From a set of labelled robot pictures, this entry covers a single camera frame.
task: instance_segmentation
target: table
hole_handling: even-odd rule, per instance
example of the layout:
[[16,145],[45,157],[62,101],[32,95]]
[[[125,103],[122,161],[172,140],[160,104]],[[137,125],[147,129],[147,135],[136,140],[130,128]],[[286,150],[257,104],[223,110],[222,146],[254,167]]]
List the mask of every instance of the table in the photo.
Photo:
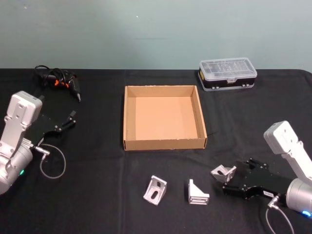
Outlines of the table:
[[[210,171],[253,157],[268,163],[273,173],[295,178],[287,162],[271,152],[263,133],[273,123],[288,120],[312,156],[312,74],[258,70],[252,89],[209,93],[200,87],[194,70],[75,72],[82,88],[80,104],[66,91],[34,89],[31,70],[0,70],[3,117],[10,96],[20,90],[45,95],[42,112],[55,120],[77,111],[76,127],[49,141],[65,153],[65,175],[58,180],[43,177],[40,155],[36,155],[23,176],[0,197],[1,234],[269,233],[264,217],[269,201],[224,195]],[[124,86],[175,84],[198,86],[208,133],[206,149],[125,152]],[[151,175],[168,182],[158,207],[142,198]],[[190,178],[210,194],[208,206],[188,204]],[[306,218],[284,211],[296,233],[312,229]],[[271,211],[269,219],[278,233],[290,233],[278,212]]]

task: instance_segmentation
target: cardboard box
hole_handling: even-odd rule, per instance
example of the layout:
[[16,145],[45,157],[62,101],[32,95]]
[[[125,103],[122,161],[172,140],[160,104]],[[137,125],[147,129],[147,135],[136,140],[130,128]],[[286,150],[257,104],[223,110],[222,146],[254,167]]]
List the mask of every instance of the cardboard box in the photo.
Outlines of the cardboard box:
[[204,149],[206,144],[196,86],[125,87],[125,150]]

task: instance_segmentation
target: cable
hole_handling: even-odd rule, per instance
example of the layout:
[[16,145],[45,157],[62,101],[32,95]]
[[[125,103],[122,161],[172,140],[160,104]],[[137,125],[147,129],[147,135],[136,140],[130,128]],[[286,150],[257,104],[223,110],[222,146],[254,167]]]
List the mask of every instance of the cable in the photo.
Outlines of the cable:
[[45,159],[45,156],[43,156],[42,159],[41,159],[41,162],[40,162],[40,171],[41,171],[41,173],[45,177],[47,177],[49,179],[58,179],[58,178],[60,178],[65,173],[65,170],[66,170],[66,159],[65,159],[65,156],[64,156],[63,152],[58,147],[56,147],[54,145],[49,145],[49,144],[41,144],[41,145],[49,146],[49,147],[52,147],[52,148],[58,150],[60,152],[60,154],[62,155],[63,159],[64,159],[64,169],[63,169],[62,173],[60,175],[58,175],[58,176],[49,176],[42,169],[42,163],[43,163],[43,161]]
[[[293,229],[292,223],[289,221],[289,219],[287,218],[287,216],[285,215],[285,213],[284,213],[278,206],[276,206],[275,209],[281,212],[281,214],[282,214],[282,215],[284,216],[284,218],[286,219],[288,225],[290,226],[290,228],[291,228],[291,230],[292,230],[292,234],[294,234],[294,229]],[[268,212],[269,212],[269,208],[267,208],[267,211],[265,212],[265,219],[266,219],[266,221],[267,221],[267,223],[268,223],[268,226],[269,226],[271,232],[272,232],[273,234],[276,234],[276,232],[273,230],[272,226],[270,225],[270,222],[269,222],[269,219],[268,219]]]

